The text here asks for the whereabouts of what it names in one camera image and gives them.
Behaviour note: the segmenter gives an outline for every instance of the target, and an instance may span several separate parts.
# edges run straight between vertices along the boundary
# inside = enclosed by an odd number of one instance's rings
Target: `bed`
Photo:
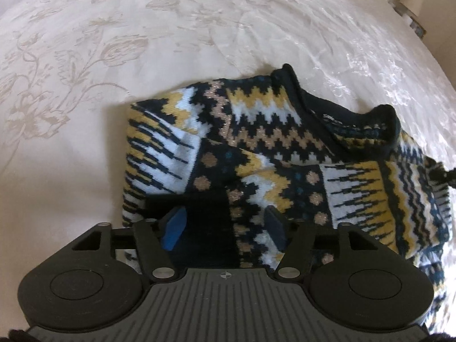
[[[456,165],[456,92],[384,0],[23,0],[0,42],[3,335],[27,326],[15,292],[30,269],[95,223],[120,225],[134,101],[290,63],[352,111],[393,105],[429,156]],[[435,330],[453,334],[455,261],[452,239]]]

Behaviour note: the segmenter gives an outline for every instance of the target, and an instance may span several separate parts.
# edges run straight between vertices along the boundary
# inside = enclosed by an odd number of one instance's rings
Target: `patterned sweater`
[[[350,222],[428,275],[432,331],[445,298],[448,184],[433,180],[443,166],[423,155],[393,107],[353,113],[302,90],[285,64],[133,104],[127,137],[125,224],[184,201],[176,266],[277,267],[283,253],[264,229],[268,205],[290,220]],[[316,253],[315,266],[335,255]]]

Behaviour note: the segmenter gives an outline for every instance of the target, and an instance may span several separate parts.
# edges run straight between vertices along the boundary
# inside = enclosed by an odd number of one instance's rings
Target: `lampshade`
[[[400,2],[416,16],[420,14],[423,0],[400,0]]]

